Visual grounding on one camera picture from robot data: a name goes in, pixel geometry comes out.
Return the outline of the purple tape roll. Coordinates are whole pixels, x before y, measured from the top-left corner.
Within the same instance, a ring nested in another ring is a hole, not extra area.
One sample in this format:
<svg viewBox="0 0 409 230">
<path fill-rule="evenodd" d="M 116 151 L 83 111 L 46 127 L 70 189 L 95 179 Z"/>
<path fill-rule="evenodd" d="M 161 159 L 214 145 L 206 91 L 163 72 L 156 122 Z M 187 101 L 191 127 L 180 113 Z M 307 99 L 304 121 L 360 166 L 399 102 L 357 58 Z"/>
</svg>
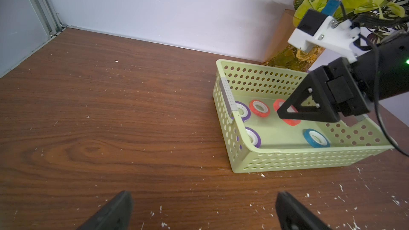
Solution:
<svg viewBox="0 0 409 230">
<path fill-rule="evenodd" d="M 251 110 L 249 109 L 249 107 L 240 101 L 236 101 L 235 103 L 236 103 L 236 107 L 238 109 L 239 115 L 241 117 L 241 120 L 243 122 L 248 121 L 251 117 Z"/>
<path fill-rule="evenodd" d="M 260 135 L 252 128 L 246 127 L 247 134 L 250 138 L 252 145 L 256 148 L 260 148 L 262 144 L 262 140 Z"/>
</svg>

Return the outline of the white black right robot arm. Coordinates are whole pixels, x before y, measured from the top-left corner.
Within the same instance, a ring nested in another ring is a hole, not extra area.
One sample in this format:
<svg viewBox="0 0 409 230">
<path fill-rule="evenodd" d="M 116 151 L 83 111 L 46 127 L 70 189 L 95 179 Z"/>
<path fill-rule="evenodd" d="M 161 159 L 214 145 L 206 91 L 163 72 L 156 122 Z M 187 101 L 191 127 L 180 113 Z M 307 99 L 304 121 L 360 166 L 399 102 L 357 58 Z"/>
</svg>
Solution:
<svg viewBox="0 0 409 230">
<path fill-rule="evenodd" d="M 310 72 L 277 110 L 281 119 L 338 122 L 370 113 L 409 90 L 409 36 L 399 35 L 357 61 L 339 57 Z"/>
</svg>

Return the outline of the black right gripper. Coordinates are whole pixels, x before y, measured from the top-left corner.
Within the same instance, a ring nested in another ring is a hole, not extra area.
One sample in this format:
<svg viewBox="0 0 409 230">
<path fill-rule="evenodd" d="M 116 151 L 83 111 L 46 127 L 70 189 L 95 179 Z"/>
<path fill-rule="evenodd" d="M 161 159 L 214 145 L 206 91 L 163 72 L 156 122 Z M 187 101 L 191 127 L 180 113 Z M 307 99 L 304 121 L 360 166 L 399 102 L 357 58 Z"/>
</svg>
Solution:
<svg viewBox="0 0 409 230">
<path fill-rule="evenodd" d="M 281 119 L 338 122 L 340 114 L 365 115 L 371 106 L 348 60 L 341 57 L 310 72 L 277 113 Z"/>
</svg>

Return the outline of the purple tape roll front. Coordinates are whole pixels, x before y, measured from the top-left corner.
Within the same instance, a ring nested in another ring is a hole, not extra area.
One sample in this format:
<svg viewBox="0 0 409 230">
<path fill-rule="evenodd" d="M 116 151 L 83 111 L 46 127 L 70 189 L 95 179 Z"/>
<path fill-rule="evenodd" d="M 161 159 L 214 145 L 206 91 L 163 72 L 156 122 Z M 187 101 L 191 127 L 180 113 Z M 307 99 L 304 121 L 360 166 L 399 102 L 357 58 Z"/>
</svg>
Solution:
<svg viewBox="0 0 409 230">
<path fill-rule="evenodd" d="M 252 128 L 246 127 L 247 134 L 250 138 L 252 145 L 256 148 L 260 148 L 262 144 L 262 140 L 260 135 Z"/>
</svg>

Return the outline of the pink tape roll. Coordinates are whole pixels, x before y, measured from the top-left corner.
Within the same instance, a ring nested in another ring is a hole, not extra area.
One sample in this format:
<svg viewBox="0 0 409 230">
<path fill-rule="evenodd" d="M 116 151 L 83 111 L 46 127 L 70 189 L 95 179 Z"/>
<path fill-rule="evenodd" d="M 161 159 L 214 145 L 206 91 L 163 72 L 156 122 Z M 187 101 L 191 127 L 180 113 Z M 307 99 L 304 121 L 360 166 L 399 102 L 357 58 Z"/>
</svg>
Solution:
<svg viewBox="0 0 409 230">
<path fill-rule="evenodd" d="M 271 113 L 269 106 L 260 100 L 250 101 L 249 108 L 252 113 L 262 118 L 268 117 Z"/>
</svg>

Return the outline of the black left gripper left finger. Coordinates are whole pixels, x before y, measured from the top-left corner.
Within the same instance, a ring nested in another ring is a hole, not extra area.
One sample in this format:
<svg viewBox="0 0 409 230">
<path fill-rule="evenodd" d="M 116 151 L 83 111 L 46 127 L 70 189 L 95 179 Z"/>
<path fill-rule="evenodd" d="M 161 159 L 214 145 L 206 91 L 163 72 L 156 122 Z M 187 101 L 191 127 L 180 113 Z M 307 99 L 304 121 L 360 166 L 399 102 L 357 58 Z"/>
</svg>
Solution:
<svg viewBox="0 0 409 230">
<path fill-rule="evenodd" d="M 130 191 L 121 191 L 101 207 L 78 230 L 127 230 L 133 211 Z"/>
</svg>

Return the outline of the blue tape roll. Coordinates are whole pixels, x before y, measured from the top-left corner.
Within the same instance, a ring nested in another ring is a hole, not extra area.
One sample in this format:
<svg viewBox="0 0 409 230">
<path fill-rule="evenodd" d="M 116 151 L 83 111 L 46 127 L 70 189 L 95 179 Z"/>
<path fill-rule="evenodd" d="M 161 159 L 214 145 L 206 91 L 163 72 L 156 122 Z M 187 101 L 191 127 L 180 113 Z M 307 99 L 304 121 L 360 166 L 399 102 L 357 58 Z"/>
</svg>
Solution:
<svg viewBox="0 0 409 230">
<path fill-rule="evenodd" d="M 303 136 L 307 143 L 313 148 L 329 148 L 330 142 L 321 133 L 314 129 L 306 129 L 303 132 Z"/>
</svg>

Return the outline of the red tape roll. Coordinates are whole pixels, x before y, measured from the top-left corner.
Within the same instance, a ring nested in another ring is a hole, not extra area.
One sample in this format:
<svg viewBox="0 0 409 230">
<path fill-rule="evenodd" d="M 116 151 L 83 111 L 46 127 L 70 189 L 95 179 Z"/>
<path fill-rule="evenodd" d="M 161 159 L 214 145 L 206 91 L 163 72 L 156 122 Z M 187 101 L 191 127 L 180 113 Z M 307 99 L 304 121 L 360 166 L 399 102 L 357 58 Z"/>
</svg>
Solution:
<svg viewBox="0 0 409 230">
<path fill-rule="evenodd" d="M 285 100 L 282 99 L 277 99 L 275 100 L 273 107 L 275 109 L 275 111 L 278 111 L 279 108 L 282 106 L 282 104 L 285 102 Z M 295 113 L 298 112 L 297 109 L 294 106 L 291 106 L 289 108 L 291 113 Z M 297 126 L 298 124 L 301 123 L 301 120 L 297 120 L 297 119 L 282 119 L 286 124 L 290 125 L 290 126 Z"/>
</svg>

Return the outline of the light green perforated storage basket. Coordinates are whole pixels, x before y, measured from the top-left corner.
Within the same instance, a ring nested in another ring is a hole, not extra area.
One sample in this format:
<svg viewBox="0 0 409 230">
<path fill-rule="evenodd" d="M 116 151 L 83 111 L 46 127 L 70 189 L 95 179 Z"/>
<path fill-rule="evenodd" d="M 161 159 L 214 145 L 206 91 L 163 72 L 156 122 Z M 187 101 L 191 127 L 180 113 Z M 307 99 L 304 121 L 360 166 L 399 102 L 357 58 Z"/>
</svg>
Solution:
<svg viewBox="0 0 409 230">
<path fill-rule="evenodd" d="M 304 72 L 220 59 L 216 62 L 213 98 L 231 168 L 235 173 L 349 166 L 390 149 L 378 125 L 367 116 L 348 126 L 301 120 L 286 124 L 275 111 L 275 100 L 286 100 L 304 79 Z M 262 118 L 251 112 L 243 122 L 236 107 L 249 107 L 252 100 L 266 103 L 271 113 Z M 246 127 L 261 137 L 260 148 L 252 145 Z M 303 136 L 314 129 L 330 142 L 329 148 L 313 148 Z"/>
</svg>

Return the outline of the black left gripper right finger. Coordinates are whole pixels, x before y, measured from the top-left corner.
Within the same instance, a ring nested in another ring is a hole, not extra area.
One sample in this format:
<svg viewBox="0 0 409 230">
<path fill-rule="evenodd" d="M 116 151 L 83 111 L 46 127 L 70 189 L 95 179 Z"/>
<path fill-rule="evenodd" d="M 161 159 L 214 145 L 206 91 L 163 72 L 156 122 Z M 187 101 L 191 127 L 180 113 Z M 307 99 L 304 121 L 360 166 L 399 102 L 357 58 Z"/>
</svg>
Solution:
<svg viewBox="0 0 409 230">
<path fill-rule="evenodd" d="M 282 230 L 331 230 L 289 192 L 279 192 L 275 203 Z"/>
</svg>

